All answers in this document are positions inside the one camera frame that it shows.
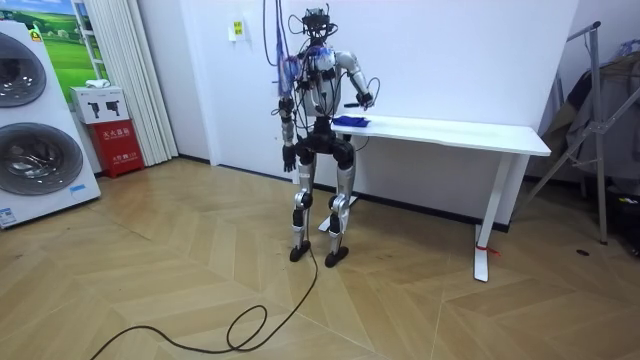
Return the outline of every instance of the wooden floor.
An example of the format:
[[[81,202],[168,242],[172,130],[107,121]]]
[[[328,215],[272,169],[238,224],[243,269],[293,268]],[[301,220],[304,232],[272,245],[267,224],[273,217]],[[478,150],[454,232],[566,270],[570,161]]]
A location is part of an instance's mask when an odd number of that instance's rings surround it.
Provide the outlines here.
[[[288,261],[294,185],[173,160],[100,186],[99,201],[0,233],[0,359],[88,359],[132,324],[224,348],[245,308],[265,304],[272,329],[309,286],[309,256]],[[314,229],[329,197],[315,194]],[[262,349],[201,356],[138,331],[99,359],[640,359],[640,264],[596,234],[583,204],[548,188],[493,235],[502,256],[483,284],[472,226],[359,201],[351,254],[321,266]],[[322,263],[328,234],[311,240]]]

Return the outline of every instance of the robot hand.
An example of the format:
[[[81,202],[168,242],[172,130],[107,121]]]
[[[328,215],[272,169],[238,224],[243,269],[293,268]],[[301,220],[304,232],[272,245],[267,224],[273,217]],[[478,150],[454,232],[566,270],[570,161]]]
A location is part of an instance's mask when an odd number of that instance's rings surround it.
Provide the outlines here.
[[[284,160],[284,171],[291,172],[296,168],[296,149],[293,145],[282,146],[282,160]]]
[[[360,104],[360,106],[362,106],[365,110],[367,110],[370,107],[373,107],[373,104],[374,104],[373,96],[371,96],[371,93],[366,93],[364,95],[357,94],[356,100],[358,100],[358,104]]]

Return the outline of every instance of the washing machine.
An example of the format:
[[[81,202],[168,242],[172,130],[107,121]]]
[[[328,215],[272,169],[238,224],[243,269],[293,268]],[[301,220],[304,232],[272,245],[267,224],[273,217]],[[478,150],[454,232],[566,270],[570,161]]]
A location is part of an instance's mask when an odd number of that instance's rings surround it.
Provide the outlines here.
[[[41,37],[0,21],[0,227],[98,196]]]

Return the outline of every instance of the red box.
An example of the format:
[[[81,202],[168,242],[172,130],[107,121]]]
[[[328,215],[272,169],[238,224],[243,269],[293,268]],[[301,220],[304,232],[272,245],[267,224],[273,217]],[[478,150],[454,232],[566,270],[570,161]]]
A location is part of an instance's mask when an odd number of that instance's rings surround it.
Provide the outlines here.
[[[144,169],[144,161],[131,120],[88,125],[91,140],[104,173],[115,178],[132,170]]]

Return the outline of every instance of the sticker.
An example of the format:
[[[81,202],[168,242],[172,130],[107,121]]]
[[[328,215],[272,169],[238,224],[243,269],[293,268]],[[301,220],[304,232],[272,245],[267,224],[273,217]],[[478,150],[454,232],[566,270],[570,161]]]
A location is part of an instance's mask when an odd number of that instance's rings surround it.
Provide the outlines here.
[[[0,210],[0,225],[9,225],[16,222],[16,217],[10,208]]]
[[[31,40],[35,42],[42,42],[42,36],[36,29],[29,30],[29,35],[31,36]]]
[[[243,29],[242,29],[242,21],[234,21],[233,22],[233,32],[236,36],[242,36],[243,34]]]
[[[76,191],[84,190],[84,189],[86,189],[86,188],[87,188],[87,187],[86,187],[86,186],[84,186],[84,184],[82,184],[82,185],[77,185],[77,186],[72,186],[72,187],[70,187],[70,188],[69,188],[69,191],[71,191],[71,193],[73,194],[73,193],[74,193],[74,192],[76,192]]]
[[[637,201],[635,201],[633,199],[629,199],[629,198],[619,198],[618,200],[620,202],[627,203],[627,204],[632,204],[632,205],[635,205],[635,204],[638,203]]]

